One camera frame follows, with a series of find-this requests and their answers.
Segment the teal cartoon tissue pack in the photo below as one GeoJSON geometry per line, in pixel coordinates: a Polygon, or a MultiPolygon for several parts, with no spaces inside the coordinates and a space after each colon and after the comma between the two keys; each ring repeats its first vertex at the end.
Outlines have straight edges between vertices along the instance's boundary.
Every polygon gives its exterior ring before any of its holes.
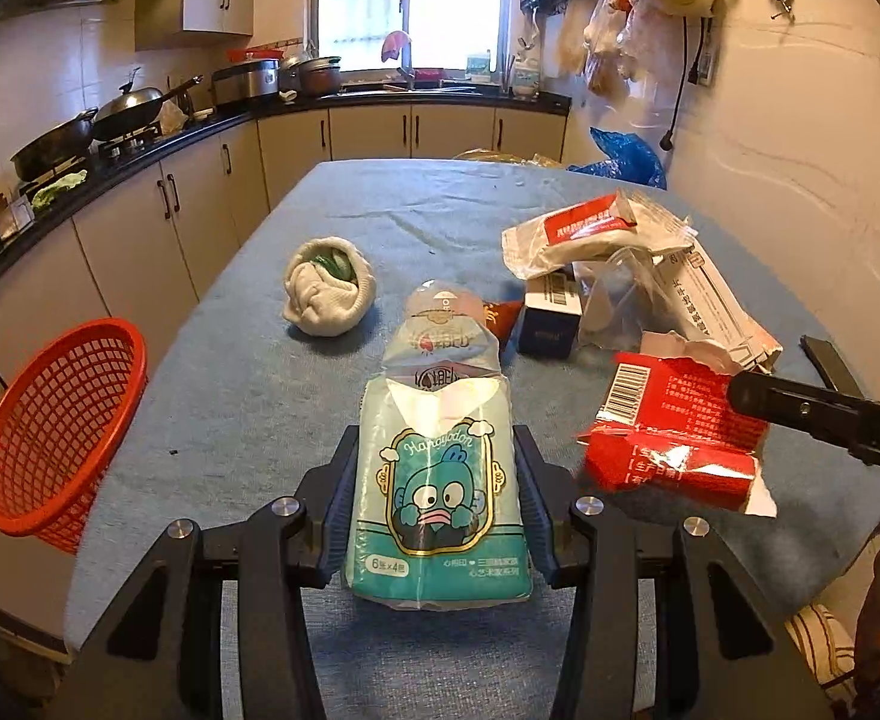
{"type": "Polygon", "coordinates": [[[342,567],[360,598],[403,611],[526,600],[510,383],[476,294],[421,284],[365,385],[342,567]]]}

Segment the white bag with red label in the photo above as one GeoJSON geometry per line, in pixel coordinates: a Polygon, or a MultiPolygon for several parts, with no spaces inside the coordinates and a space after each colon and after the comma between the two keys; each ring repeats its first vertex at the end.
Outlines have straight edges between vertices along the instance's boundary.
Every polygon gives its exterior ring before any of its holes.
{"type": "Polygon", "coordinates": [[[607,259],[621,249],[652,257],[691,249],[697,231],[639,190],[616,192],[549,211],[502,232],[507,270],[528,281],[575,262],[607,259]]]}

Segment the beige lower kitchen cabinets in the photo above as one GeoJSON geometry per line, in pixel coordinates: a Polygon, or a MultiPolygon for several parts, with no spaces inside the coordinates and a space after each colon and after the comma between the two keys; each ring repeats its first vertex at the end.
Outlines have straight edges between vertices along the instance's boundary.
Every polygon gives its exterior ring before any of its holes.
{"type": "Polygon", "coordinates": [[[269,200],[256,146],[237,164],[207,137],[154,161],[51,227],[0,279],[0,391],[79,323],[119,317],[150,383],[77,554],[0,532],[0,610],[79,645],[163,523],[248,514],[324,460],[430,278],[508,299],[505,227],[564,198],[559,169],[453,160],[313,167],[269,200]],[[378,294],[351,333],[313,341],[280,314],[285,263],[339,236],[378,294]]]}

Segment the black wok with lid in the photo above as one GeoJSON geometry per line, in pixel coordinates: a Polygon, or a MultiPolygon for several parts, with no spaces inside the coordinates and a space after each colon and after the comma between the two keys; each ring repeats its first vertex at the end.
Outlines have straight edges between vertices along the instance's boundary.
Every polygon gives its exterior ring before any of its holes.
{"type": "Polygon", "coordinates": [[[95,142],[113,142],[136,132],[157,119],[165,101],[186,93],[202,82],[202,76],[189,76],[186,82],[161,93],[155,86],[134,89],[132,83],[119,88],[121,94],[100,107],[93,119],[92,133],[95,142]]]}

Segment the hanging plastic bags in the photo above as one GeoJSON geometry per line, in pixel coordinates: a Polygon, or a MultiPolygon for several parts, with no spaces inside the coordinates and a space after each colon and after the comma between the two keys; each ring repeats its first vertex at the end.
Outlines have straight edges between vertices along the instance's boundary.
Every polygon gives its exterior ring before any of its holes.
{"type": "Polygon", "coordinates": [[[614,103],[663,93],[691,71],[719,0],[567,0],[547,28],[544,75],[614,103]]]}

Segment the kitchen window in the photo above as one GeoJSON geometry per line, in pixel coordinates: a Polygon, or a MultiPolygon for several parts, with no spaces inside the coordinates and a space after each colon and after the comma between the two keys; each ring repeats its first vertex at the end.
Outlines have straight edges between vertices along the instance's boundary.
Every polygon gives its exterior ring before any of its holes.
{"type": "Polygon", "coordinates": [[[507,0],[308,0],[307,46],[349,71],[505,70],[507,0]]]}

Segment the blue plastic bag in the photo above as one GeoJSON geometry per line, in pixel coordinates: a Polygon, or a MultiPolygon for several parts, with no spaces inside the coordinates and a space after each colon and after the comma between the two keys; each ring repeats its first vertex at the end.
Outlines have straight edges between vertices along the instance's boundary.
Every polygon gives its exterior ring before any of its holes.
{"type": "Polygon", "coordinates": [[[639,135],[591,127],[590,137],[603,158],[588,164],[571,164],[568,171],[660,190],[668,188],[662,160],[639,135]]]}

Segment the red torn snack bag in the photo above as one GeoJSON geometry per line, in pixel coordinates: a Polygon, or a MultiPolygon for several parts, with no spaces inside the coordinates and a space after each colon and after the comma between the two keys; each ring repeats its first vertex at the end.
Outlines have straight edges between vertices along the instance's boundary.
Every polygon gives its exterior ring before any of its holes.
{"type": "Polygon", "coordinates": [[[774,518],[762,477],[769,424],[728,403],[743,368],[715,341],[646,332],[614,355],[614,374],[585,445],[585,470],[607,493],[658,488],[749,517],[774,518]]]}

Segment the clear plastic cup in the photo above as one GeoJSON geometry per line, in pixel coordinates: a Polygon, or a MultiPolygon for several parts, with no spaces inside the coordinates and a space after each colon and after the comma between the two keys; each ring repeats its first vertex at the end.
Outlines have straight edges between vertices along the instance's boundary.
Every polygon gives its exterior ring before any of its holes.
{"type": "Polygon", "coordinates": [[[607,259],[575,262],[573,276],[582,296],[579,348],[639,351],[643,333],[681,330],[655,278],[655,262],[643,250],[624,247],[607,259]]]}

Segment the dark cooking pot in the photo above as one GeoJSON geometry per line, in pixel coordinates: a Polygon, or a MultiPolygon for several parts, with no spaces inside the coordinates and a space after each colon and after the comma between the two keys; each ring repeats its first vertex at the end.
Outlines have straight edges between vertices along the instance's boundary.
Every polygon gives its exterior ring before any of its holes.
{"type": "Polygon", "coordinates": [[[295,91],[307,98],[319,98],[341,91],[341,57],[294,55],[282,60],[279,68],[280,91],[295,91]]]}

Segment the blue white small box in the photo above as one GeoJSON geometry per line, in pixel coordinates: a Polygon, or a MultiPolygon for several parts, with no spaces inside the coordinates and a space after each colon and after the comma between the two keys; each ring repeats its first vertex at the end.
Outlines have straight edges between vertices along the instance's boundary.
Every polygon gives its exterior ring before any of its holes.
{"type": "Polygon", "coordinates": [[[582,296],[570,266],[525,284],[516,348],[535,358],[567,359],[579,335],[582,296]]]}

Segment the dark red snack bag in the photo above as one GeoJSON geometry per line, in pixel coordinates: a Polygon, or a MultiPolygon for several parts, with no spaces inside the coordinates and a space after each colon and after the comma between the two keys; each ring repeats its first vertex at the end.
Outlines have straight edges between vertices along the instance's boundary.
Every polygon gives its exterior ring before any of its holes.
{"type": "Polygon", "coordinates": [[[510,341],[511,333],[522,314],[522,301],[486,302],[484,304],[484,323],[500,346],[510,341]]]}

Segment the white printed paper box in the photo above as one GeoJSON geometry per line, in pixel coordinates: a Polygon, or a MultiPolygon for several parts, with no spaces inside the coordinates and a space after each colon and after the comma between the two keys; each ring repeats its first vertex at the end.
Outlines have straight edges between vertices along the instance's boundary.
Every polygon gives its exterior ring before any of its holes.
{"type": "Polygon", "coordinates": [[[741,307],[701,244],[665,255],[655,277],[689,341],[712,341],[746,369],[776,366],[782,344],[741,307]]]}

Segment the steel rice cooker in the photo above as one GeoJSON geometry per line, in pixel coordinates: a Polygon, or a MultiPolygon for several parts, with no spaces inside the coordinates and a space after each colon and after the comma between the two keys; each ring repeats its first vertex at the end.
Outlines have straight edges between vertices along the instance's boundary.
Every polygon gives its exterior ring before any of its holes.
{"type": "Polygon", "coordinates": [[[279,60],[246,60],[212,73],[215,107],[264,98],[279,91],[279,60]]]}

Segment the white cloth bundle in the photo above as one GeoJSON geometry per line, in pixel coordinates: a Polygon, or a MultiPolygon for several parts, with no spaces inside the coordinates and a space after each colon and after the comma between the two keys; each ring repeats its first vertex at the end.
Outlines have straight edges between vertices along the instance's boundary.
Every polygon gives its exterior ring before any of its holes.
{"type": "Polygon", "coordinates": [[[336,338],[362,322],[376,298],[376,279],[347,239],[310,239],[285,266],[282,317],[308,337],[336,338]]]}

